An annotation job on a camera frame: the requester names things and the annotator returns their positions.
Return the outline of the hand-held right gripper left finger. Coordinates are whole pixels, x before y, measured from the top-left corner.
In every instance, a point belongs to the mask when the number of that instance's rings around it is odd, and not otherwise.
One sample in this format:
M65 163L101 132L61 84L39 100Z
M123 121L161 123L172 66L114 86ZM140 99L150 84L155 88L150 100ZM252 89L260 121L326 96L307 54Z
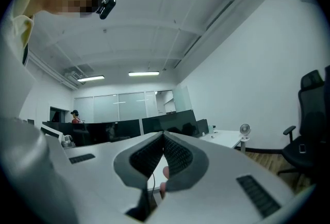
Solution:
M51 161L64 181L77 223L141 222L127 212L140 205L149 212L148 178L131 166L129 157L160 135L67 149L51 138Z

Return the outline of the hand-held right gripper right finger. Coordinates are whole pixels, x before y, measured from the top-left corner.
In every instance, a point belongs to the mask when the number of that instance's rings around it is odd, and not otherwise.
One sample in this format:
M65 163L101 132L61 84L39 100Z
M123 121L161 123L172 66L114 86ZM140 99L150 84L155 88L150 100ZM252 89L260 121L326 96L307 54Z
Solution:
M290 188L245 154L175 133L163 138L171 169L154 223L286 223L292 217Z

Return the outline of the person's right hand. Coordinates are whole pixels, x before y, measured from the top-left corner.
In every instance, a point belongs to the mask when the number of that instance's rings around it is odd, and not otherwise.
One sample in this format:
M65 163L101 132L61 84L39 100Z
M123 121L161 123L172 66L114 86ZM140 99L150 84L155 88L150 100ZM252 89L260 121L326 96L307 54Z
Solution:
M164 177L166 178L166 180L168 180L169 179L169 167L168 166L165 166L164 168L163 168L163 175L164 175ZM161 195L161 198L162 199L164 199L164 197L165 197L165 194L166 194L166 183L167 182L162 182L161 184L160 184L160 195Z

